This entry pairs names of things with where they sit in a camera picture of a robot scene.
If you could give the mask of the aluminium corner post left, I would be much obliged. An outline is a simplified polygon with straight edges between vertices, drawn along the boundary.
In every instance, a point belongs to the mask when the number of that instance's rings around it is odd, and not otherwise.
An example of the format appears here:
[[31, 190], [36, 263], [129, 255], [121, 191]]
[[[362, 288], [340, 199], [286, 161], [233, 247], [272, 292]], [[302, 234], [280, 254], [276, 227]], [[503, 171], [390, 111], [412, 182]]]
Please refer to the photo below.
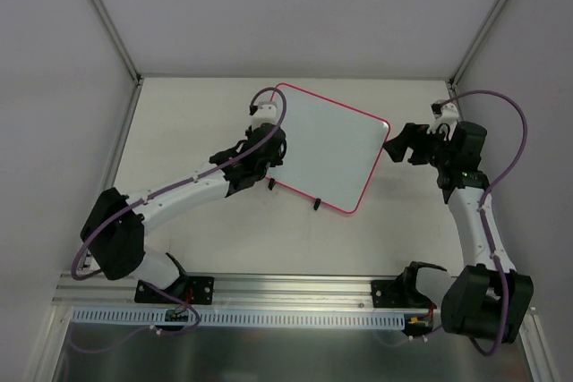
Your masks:
[[124, 66], [130, 80], [138, 84], [141, 80], [141, 74], [139, 73], [135, 62], [130, 55], [105, 3], [103, 0], [88, 0], [90, 6], [94, 10], [95, 14], [98, 17], [98, 21], [100, 22], [102, 28], [107, 34], [107, 37], [115, 50], [116, 54], [118, 55], [119, 59], [121, 60], [122, 65]]

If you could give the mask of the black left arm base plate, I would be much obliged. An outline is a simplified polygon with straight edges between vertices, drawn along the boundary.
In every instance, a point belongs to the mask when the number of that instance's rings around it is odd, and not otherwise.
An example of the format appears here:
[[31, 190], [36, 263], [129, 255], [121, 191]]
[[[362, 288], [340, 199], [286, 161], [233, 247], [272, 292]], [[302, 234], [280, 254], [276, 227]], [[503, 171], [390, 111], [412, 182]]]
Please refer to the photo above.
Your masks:
[[184, 276], [172, 286], [159, 293], [148, 284], [139, 281], [134, 295], [136, 303], [159, 304], [176, 303], [172, 297], [191, 305], [210, 305], [215, 290], [215, 278], [212, 276]]

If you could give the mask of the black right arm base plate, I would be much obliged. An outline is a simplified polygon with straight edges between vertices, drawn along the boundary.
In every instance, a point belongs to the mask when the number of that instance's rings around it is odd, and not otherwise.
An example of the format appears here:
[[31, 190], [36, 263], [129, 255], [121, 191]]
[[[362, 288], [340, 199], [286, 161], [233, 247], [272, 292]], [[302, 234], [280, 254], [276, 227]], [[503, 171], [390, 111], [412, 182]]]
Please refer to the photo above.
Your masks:
[[375, 309], [399, 309], [407, 306], [402, 284], [398, 280], [375, 279], [370, 283]]

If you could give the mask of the pink framed whiteboard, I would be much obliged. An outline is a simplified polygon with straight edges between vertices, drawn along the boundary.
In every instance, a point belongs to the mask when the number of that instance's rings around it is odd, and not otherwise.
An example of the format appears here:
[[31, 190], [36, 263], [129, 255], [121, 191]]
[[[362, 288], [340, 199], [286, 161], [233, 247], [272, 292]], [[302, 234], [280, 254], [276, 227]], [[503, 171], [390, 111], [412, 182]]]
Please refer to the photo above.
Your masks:
[[332, 98], [281, 82], [286, 97], [283, 165], [267, 178], [321, 205], [352, 215], [366, 192], [389, 136], [389, 122]]

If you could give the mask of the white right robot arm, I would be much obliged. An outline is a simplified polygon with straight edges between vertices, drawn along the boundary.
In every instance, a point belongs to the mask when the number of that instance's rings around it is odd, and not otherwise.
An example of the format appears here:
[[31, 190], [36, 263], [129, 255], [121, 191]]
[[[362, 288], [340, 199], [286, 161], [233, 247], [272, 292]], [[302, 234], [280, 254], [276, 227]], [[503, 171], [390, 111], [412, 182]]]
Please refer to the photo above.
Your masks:
[[479, 165], [487, 131], [481, 125], [407, 123], [383, 147], [395, 163], [430, 165], [458, 230], [465, 267], [441, 302], [443, 329], [473, 341], [510, 344], [533, 297], [530, 276], [520, 275], [503, 249], [492, 213], [491, 184]]

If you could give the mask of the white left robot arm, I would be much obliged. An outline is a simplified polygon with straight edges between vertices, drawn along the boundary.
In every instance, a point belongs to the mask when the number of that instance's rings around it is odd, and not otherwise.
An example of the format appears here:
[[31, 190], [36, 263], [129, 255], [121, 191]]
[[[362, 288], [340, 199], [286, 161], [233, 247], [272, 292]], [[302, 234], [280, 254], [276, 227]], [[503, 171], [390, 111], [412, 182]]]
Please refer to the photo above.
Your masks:
[[253, 187], [271, 167], [282, 165], [286, 152], [285, 132], [264, 123], [189, 178], [132, 194], [115, 187], [102, 191], [81, 230], [99, 273], [110, 281], [131, 276], [164, 301], [183, 300], [191, 278], [175, 257], [147, 245], [146, 237], [193, 208]]

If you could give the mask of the aluminium corner post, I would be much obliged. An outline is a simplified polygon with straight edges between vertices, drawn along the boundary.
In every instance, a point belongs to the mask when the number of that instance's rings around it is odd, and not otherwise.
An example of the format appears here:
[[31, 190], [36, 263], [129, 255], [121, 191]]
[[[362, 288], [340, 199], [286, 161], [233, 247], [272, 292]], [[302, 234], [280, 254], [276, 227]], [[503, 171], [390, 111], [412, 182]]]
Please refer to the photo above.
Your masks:
[[469, 47], [458, 63], [458, 66], [456, 67], [453, 74], [449, 77], [448, 84], [451, 89], [456, 89], [464, 78], [465, 74], [469, 70], [475, 58], [478, 56], [488, 37], [491, 35], [497, 21], [502, 16], [509, 1], [510, 0], [494, 0], [491, 8], [483, 19], [483, 22], [480, 24], [478, 31], [472, 38]]
[[119, 59], [121, 60], [122, 65], [124, 66], [130, 80], [138, 84], [141, 80], [141, 74], [139, 73], [135, 62], [130, 55], [105, 3], [103, 0], [88, 0], [90, 6], [94, 10], [95, 14], [98, 17], [98, 21], [100, 22], [102, 28], [107, 34], [107, 37], [115, 50], [116, 54], [118, 55]]

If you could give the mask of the aluminium corner post right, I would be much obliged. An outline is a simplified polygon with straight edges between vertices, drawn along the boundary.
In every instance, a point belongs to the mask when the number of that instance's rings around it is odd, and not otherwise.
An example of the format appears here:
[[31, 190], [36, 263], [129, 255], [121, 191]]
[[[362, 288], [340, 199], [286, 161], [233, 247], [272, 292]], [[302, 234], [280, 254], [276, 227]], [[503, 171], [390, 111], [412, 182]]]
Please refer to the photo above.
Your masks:
[[451, 89], [456, 89], [464, 78], [465, 74], [469, 70], [475, 58], [478, 56], [488, 37], [491, 35], [497, 21], [502, 16], [509, 1], [510, 0], [494, 0], [491, 8], [483, 19], [483, 22], [480, 24], [478, 31], [472, 38], [469, 47], [458, 63], [458, 66], [456, 67], [453, 74], [449, 77], [448, 84]]

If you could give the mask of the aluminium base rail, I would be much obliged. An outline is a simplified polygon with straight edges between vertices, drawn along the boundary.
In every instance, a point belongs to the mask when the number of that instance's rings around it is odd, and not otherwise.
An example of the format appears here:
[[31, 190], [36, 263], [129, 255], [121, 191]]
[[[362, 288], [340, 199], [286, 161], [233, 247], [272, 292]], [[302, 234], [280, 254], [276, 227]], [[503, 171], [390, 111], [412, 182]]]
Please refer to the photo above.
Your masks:
[[[209, 297], [218, 309], [354, 311], [373, 307], [372, 282], [392, 282], [394, 276], [294, 276], [214, 274], [214, 281], [186, 288], [180, 300], [193, 306]], [[133, 278], [109, 281], [94, 276], [75, 281], [62, 275], [51, 304], [80, 306], [133, 305], [142, 288]]]

